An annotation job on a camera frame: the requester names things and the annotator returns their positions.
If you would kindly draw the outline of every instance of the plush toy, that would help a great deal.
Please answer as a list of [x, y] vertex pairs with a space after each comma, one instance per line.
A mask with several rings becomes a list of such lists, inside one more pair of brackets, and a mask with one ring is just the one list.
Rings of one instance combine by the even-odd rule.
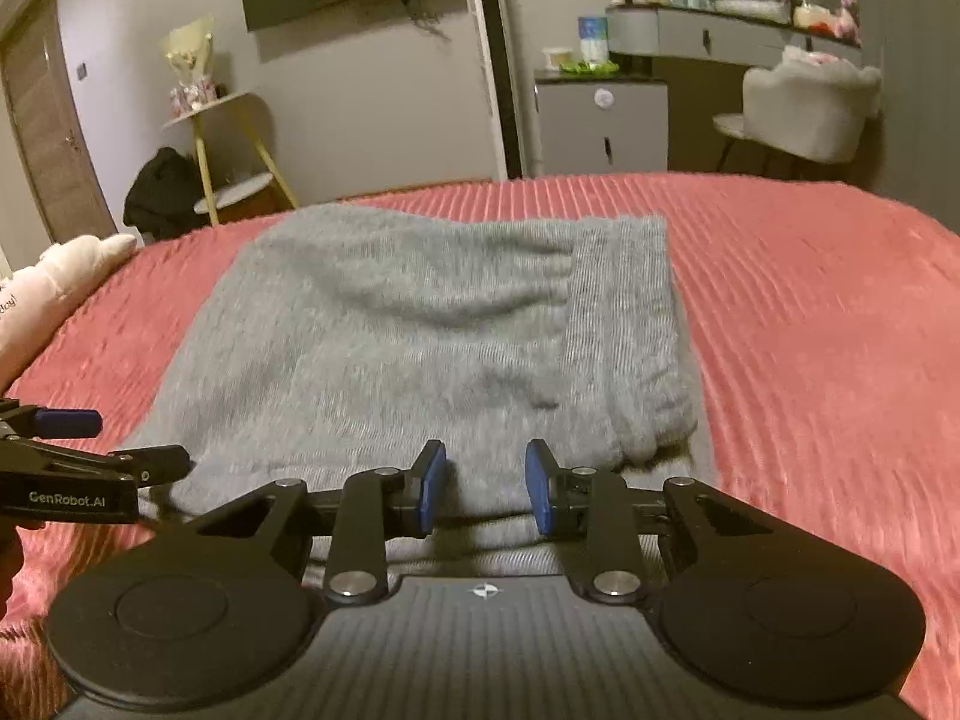
[[0, 281], [0, 394], [135, 249], [133, 235], [83, 235], [52, 245], [35, 266]]

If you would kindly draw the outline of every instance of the bed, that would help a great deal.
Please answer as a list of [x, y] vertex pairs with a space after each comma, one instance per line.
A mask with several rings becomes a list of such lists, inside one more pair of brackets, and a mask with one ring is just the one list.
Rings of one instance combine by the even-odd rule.
[[[699, 358], [719, 487], [904, 577], [928, 615], [904, 698], [960, 717], [960, 241], [842, 185], [621, 175], [459, 185], [363, 204], [459, 221], [658, 213]], [[121, 445], [258, 218], [152, 245], [61, 328], [11, 389], [95, 408]], [[70, 577], [149, 537], [140, 526], [24, 533], [0, 623], [0, 716], [44, 718], [66, 688], [43, 650]]]

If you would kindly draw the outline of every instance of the gray cabinet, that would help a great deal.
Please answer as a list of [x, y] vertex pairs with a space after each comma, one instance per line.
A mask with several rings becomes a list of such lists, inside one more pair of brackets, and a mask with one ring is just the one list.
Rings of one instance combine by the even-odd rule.
[[667, 169], [669, 103], [662, 81], [538, 76], [536, 109], [544, 175]]

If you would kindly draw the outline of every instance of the gray folded garment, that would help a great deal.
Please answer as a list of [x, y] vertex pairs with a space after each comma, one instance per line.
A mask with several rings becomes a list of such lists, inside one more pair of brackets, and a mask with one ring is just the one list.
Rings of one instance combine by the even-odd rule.
[[[241, 251], [126, 444], [187, 447], [197, 468], [154, 500], [194, 515], [284, 477], [339, 488], [440, 439], [454, 470], [440, 515], [472, 543], [450, 555], [522, 548], [529, 521], [509, 523], [530, 509], [534, 437], [561, 464], [661, 481], [650, 461], [697, 424], [682, 354], [662, 218], [459, 224], [313, 207]], [[709, 478], [701, 455], [680, 466]], [[392, 556], [436, 548], [401, 539]]]

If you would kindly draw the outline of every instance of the wooden table leg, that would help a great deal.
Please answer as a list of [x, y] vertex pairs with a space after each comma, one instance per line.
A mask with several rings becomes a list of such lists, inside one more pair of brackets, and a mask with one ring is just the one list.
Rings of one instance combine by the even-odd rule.
[[248, 141], [253, 144], [253, 147], [256, 149], [256, 153], [260, 155], [260, 159], [263, 160], [263, 164], [267, 166], [267, 170], [270, 170], [271, 175], [277, 182], [277, 186], [280, 187], [280, 191], [282, 191], [282, 193], [286, 196], [290, 207], [293, 209], [299, 208], [299, 202], [296, 202], [294, 193], [291, 191], [287, 182], [283, 180], [283, 176], [280, 175], [280, 171], [277, 170], [277, 163], [274, 162], [274, 158], [270, 156], [270, 151], [267, 151], [267, 146], [263, 145], [263, 141], [261, 141], [259, 136], [256, 134], [256, 130], [253, 129], [253, 125], [250, 123], [247, 115], [243, 112], [243, 110], [241, 110], [239, 105], [234, 106], [233, 112], [234, 116], [237, 118], [238, 124], [240, 124], [240, 128], [248, 138]]
[[193, 122], [193, 142], [197, 147], [197, 162], [200, 163], [200, 180], [203, 180], [203, 196], [206, 197], [206, 211], [210, 214], [210, 224], [216, 227], [220, 223], [217, 215], [217, 203], [213, 196], [213, 183], [210, 181], [210, 165], [206, 162], [206, 143], [203, 142], [203, 130], [200, 130], [200, 117], [190, 119]]

